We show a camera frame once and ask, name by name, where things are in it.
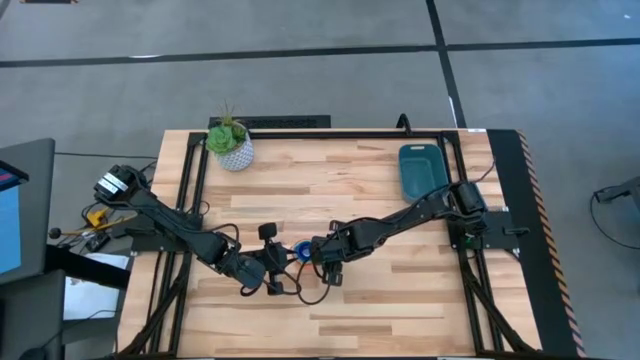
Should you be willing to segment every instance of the teal tray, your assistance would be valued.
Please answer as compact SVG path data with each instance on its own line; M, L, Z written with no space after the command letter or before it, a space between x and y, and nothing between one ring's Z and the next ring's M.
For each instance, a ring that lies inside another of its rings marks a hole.
M437 146L404 145L398 154L398 164L402 196L409 203L449 183L442 151Z

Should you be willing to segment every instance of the butcher block tabletop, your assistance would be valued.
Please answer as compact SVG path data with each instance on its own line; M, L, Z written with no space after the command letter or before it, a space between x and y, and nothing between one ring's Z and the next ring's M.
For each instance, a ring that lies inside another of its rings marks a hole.
M160 150L152 191L169 207L176 203L189 132L166 131ZM479 178L493 162L487 133L460 131L459 136L468 177ZM255 158L244 171L225 171L209 156L202 197L210 205L204 227L237 224L243 250L261 248L257 229L267 222L277 224L276 240L292 247L326 235L331 220L381 218L408 206L402 198L398 150L406 144L435 145L435 140L264 139L253 144ZM455 181L453 151L447 153ZM505 206L495 169L478 186L490 208ZM526 342L540 348L520 263L504 250L487 250L485 256L497 307ZM141 253L135 258L118 330L121 347L146 322L156 257ZM296 274L298 266L287 270ZM286 278L282 281L285 289L294 289ZM301 284L308 300L325 290L310 266L303 269ZM491 348L479 303L478 309L484 344ZM167 349L172 316L170 308L160 350ZM401 233L371 256L346 263L342 287L332 287L315 306L296 296L268 296L264 286L254 296L242 297L237 281L200 262L192 264L181 357L472 354L460 268L444 221Z

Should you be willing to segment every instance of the succulent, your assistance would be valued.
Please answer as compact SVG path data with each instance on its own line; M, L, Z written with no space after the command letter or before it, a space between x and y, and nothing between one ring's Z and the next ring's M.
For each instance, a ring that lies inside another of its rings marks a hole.
M225 155L242 146L247 129L234 120L226 104L218 125L209 130L207 149L219 155Z

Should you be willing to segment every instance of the potted plant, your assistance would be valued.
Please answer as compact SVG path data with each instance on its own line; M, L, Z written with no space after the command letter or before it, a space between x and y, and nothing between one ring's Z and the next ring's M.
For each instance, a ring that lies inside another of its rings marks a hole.
M209 129L207 149L229 171L245 169L253 161L253 145L247 129L231 116L225 106L218 124Z

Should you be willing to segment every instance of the gray floor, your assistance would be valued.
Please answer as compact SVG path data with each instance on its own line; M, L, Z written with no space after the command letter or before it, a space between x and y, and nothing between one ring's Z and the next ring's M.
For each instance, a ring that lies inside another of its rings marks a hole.
M448 43L640 36L637 1L436 3ZM421 0L12 1L0 20L0 60L433 43ZM588 200L639 175L640 46L461 52L451 62L469 127L528 137L587 353L635 358L640 252L607 242ZM414 126L454 124L435 53L0 69L0 146L51 136L60 151L154 155L164 129L202 128L225 100L241 115L329 114L335 127L387 127L400 112ZM79 225L93 182L116 162L58 156L52 225ZM640 245L629 202L596 210ZM68 358L107 354L112 338L70 347Z

